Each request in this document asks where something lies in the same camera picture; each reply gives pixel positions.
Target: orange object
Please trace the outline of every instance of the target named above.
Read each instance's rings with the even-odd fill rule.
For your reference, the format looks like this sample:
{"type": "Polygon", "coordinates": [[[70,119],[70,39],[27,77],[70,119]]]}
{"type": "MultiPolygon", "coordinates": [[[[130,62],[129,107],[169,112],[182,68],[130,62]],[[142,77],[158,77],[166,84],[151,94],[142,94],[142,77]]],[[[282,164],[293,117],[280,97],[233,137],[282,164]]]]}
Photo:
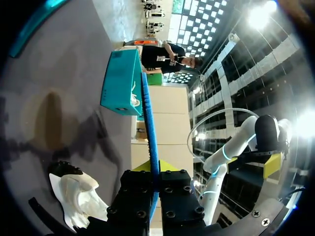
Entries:
{"type": "Polygon", "coordinates": [[[158,44],[157,40],[136,40],[134,42],[134,45],[139,45],[139,44],[158,44]]]}

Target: man's hand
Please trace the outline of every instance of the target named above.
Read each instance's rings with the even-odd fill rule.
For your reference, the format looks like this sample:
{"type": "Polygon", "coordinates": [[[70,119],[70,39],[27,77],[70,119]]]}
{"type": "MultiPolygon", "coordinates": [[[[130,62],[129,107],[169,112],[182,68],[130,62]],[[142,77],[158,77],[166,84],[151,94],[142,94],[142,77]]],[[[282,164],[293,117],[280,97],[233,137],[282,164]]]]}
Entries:
{"type": "Polygon", "coordinates": [[[173,53],[173,52],[169,54],[169,58],[171,59],[171,61],[175,61],[176,56],[177,56],[177,54],[173,53]]]}

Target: ceiling light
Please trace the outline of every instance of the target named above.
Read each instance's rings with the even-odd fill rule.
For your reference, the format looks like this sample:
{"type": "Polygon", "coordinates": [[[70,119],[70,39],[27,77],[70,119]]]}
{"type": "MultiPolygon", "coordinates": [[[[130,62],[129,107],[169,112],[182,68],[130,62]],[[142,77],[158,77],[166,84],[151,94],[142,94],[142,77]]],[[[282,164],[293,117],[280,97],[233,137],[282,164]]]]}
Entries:
{"type": "Polygon", "coordinates": [[[194,187],[199,187],[201,185],[201,183],[199,181],[194,181],[193,182],[194,187]]]}
{"type": "Polygon", "coordinates": [[[275,1],[267,1],[263,8],[268,13],[275,12],[277,10],[277,3],[275,1]]]}
{"type": "Polygon", "coordinates": [[[204,133],[201,133],[201,134],[198,134],[197,136],[200,140],[204,140],[206,138],[206,134],[204,133]]]}
{"type": "Polygon", "coordinates": [[[202,18],[205,19],[205,20],[208,20],[209,19],[209,15],[205,13],[205,14],[203,14],[202,18]]]}
{"type": "Polygon", "coordinates": [[[197,94],[200,92],[200,87],[195,88],[193,91],[193,94],[197,94]]]}
{"type": "Polygon", "coordinates": [[[187,22],[187,26],[192,26],[192,25],[193,25],[193,21],[189,20],[189,21],[187,22]]]}
{"type": "Polygon", "coordinates": [[[248,22],[251,27],[261,30],[269,21],[269,14],[262,7],[255,7],[250,11],[248,22]]]}
{"type": "Polygon", "coordinates": [[[315,136],[315,111],[307,111],[297,120],[296,132],[299,136],[310,138],[315,136]]]}

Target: black cable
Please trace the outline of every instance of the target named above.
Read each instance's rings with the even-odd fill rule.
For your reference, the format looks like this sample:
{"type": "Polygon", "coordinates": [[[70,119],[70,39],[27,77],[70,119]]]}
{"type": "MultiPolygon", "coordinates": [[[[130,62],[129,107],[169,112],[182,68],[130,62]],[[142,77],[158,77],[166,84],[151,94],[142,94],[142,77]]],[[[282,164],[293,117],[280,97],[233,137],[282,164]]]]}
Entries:
{"type": "Polygon", "coordinates": [[[284,199],[286,199],[288,196],[294,194],[294,193],[297,193],[297,192],[303,192],[305,190],[305,188],[298,188],[298,189],[295,189],[291,192],[289,192],[287,195],[285,195],[283,198],[280,198],[279,201],[282,202],[284,199]]]}

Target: teal box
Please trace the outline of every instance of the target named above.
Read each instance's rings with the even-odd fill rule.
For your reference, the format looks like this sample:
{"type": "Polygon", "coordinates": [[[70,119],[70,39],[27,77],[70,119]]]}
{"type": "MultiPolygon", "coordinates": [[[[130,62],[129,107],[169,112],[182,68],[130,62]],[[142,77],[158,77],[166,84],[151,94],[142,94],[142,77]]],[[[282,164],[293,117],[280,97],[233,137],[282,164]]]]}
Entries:
{"type": "Polygon", "coordinates": [[[101,106],[121,115],[140,116],[142,112],[141,73],[138,50],[112,52],[105,74],[101,106]],[[140,101],[137,107],[131,103],[132,93],[140,101]]]}

